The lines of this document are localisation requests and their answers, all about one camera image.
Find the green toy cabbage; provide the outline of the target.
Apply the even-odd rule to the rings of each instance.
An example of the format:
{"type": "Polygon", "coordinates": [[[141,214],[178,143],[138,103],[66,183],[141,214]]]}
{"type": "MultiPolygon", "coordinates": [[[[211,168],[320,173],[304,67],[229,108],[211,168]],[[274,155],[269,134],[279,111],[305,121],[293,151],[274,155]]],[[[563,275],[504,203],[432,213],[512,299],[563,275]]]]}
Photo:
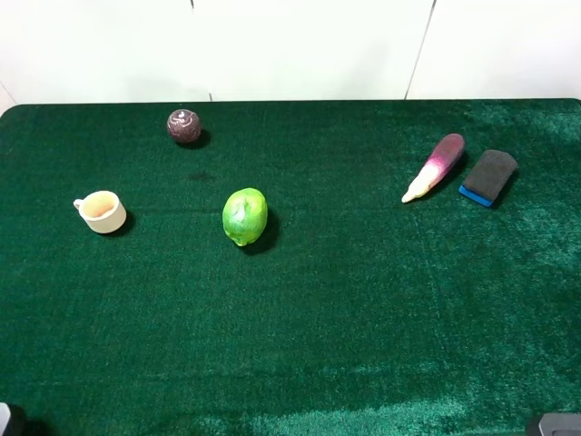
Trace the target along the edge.
{"type": "Polygon", "coordinates": [[[238,246],[256,242],[267,221],[266,198],[261,191],[251,187],[233,193],[222,210],[223,230],[238,246]]]}

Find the grey object bottom right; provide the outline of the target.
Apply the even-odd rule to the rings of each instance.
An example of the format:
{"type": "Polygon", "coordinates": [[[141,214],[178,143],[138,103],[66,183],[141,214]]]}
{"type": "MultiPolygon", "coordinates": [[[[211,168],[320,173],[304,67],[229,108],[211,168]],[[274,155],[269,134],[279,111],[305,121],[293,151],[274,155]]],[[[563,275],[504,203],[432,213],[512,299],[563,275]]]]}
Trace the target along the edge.
{"type": "Polygon", "coordinates": [[[526,427],[526,436],[580,435],[580,413],[544,413],[533,418],[526,427]]]}

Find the green velvet table cloth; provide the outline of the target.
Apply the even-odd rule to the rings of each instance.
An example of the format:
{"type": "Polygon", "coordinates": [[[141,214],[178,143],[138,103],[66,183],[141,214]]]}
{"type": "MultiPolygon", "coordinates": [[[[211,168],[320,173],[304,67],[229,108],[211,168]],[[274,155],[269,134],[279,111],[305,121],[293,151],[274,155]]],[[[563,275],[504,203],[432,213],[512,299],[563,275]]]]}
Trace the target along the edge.
{"type": "Polygon", "coordinates": [[[580,409],[580,103],[18,105],[1,118],[1,398],[28,435],[461,435],[580,409]],[[439,141],[465,149],[401,201],[439,141]],[[491,207],[458,192],[489,149],[491,207]],[[238,246],[222,210],[268,205],[238,246]],[[119,197],[117,231],[74,200],[119,197]]]}

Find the dark purple round fruit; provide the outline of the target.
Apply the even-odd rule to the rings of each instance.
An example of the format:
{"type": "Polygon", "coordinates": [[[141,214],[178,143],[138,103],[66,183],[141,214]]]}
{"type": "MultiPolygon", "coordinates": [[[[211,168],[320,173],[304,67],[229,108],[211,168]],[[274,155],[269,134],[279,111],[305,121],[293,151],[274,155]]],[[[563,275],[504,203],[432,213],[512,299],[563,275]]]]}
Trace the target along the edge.
{"type": "Polygon", "coordinates": [[[200,117],[188,109],[171,112],[166,127],[168,135],[178,144],[195,142],[202,133],[200,117]]]}

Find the purple white toy radish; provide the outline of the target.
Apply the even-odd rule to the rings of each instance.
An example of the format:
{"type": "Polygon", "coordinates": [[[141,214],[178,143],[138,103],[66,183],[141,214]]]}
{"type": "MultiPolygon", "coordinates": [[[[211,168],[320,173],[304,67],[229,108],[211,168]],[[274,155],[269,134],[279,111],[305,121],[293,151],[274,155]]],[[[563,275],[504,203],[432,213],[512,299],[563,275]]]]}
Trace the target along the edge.
{"type": "Polygon", "coordinates": [[[448,134],[442,138],[424,163],[418,175],[401,198],[409,203],[428,193],[453,168],[464,153],[465,140],[460,134],[448,134]]]}

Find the cream ceramic cup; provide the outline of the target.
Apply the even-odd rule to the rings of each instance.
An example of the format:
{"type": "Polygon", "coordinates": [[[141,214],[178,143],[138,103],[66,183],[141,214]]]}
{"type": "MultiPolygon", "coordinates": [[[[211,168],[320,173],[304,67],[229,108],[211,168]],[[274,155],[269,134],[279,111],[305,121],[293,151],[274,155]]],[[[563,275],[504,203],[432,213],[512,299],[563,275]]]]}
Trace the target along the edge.
{"type": "Polygon", "coordinates": [[[119,230],[127,217],[119,197],[110,191],[97,191],[76,199],[74,207],[89,228],[99,234],[119,230]]]}

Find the black blue eraser sponge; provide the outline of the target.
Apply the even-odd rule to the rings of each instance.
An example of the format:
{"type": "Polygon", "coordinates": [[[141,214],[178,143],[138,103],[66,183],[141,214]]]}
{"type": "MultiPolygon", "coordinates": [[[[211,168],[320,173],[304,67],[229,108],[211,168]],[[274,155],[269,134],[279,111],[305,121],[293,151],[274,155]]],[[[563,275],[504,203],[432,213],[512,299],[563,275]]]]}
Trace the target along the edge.
{"type": "Polygon", "coordinates": [[[517,168],[517,161],[511,154],[486,150],[459,186],[458,192],[484,207],[491,207],[517,168]]]}

